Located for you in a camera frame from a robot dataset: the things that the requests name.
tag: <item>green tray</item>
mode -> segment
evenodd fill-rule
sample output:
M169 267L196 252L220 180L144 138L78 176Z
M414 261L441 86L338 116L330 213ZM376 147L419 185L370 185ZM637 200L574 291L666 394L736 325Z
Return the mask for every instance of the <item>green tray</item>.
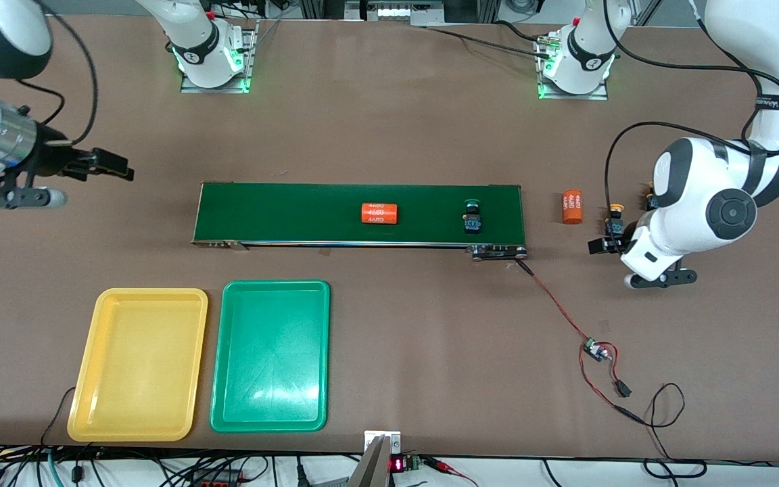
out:
M467 200L482 231L465 233ZM398 205L397 225L368 225L363 203ZM311 185L204 182L193 244L389 246L464 249L524 246L522 190L513 185Z
M314 432L327 422L330 287L233 281L222 295L210 425Z

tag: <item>orange can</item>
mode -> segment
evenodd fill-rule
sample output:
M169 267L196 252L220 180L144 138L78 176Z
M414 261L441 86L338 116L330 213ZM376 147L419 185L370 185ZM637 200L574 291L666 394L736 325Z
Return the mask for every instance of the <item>orange can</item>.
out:
M582 192L567 190L563 192L563 222L567 225L578 225L582 222Z
M393 203L363 203L364 224L395 225L398 222L398 205Z

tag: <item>teal cable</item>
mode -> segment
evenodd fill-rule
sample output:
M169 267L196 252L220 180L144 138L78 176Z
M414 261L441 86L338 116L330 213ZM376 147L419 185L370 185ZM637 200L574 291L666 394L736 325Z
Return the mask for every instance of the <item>teal cable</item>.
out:
M59 472L56 471L56 464L53 462L53 449L47 450L47 465L50 465L50 473L53 474L53 481L56 483L56 487L65 487L62 484L62 479L59 478Z

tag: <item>yellow tray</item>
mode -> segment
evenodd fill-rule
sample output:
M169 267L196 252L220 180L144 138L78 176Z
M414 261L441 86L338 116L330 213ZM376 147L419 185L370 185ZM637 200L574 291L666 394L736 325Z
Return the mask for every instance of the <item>yellow tray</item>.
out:
M76 441L176 441L191 429L208 299L108 289L95 303L68 418Z

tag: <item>brown table surface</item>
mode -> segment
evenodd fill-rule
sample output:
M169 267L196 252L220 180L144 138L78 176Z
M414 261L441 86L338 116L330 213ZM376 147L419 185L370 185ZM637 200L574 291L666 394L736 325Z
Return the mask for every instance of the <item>brown table surface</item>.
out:
M210 295L194 427L164 446L357 451L367 429L443 454L648 457L645 428L611 410L579 373L579 338L549 297L507 262L460 250L258 248L189 244L200 182L520 184L529 265L591 335L621 348L621 404L643 413L664 382L687 408L661 432L671 455L779 460L779 200L732 246L690 256L698 283L633 291L615 256L589 256L600 231L603 160L639 120L737 136L752 109L741 74L680 72L624 57L608 102L540 101L531 59L399 24L284 22L260 47L250 95L180 95L151 18L71 19L100 77L83 147L129 158L132 183L43 182L61 210L0 212L0 443L37 443L74 385L95 299L109 287L200 287ZM467 34L527 47L506 28ZM61 28L37 78L76 135L89 77ZM534 33L536 28L526 26ZM697 30L633 28L640 53L725 62ZM43 119L55 100L0 81L0 98ZM615 201L637 218L663 148L683 136L640 129L614 159ZM584 192L583 225L562 225L559 194ZM220 291L236 279L319 278L333 288L327 425L315 434L225 435L208 425ZM608 367L588 370L615 398ZM676 394L664 413L674 414ZM51 443L70 442L68 407Z

